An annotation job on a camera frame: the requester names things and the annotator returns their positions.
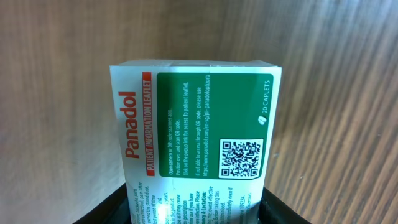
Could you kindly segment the white Panadol box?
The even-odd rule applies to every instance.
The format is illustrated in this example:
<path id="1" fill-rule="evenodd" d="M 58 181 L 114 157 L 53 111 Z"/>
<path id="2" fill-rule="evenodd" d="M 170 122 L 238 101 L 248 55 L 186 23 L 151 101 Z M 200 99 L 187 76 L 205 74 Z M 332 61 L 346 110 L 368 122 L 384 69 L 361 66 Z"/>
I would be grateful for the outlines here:
<path id="1" fill-rule="evenodd" d="M 133 223 L 257 223 L 282 69 L 259 60 L 110 68 Z"/>

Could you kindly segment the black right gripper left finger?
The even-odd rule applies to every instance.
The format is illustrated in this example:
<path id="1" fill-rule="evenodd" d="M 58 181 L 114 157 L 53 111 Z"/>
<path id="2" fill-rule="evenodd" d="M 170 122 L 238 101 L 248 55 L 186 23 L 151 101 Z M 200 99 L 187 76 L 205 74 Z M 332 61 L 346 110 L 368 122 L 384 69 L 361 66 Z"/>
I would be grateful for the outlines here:
<path id="1" fill-rule="evenodd" d="M 131 224 L 126 184 L 73 224 Z"/>

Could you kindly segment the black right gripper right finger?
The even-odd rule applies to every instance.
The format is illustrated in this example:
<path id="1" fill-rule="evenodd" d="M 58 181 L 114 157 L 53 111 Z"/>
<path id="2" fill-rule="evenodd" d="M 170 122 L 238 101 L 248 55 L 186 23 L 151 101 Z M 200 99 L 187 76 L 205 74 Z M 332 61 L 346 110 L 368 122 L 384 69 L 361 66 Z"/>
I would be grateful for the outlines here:
<path id="1" fill-rule="evenodd" d="M 311 224 L 265 187 L 258 218 L 260 224 Z"/>

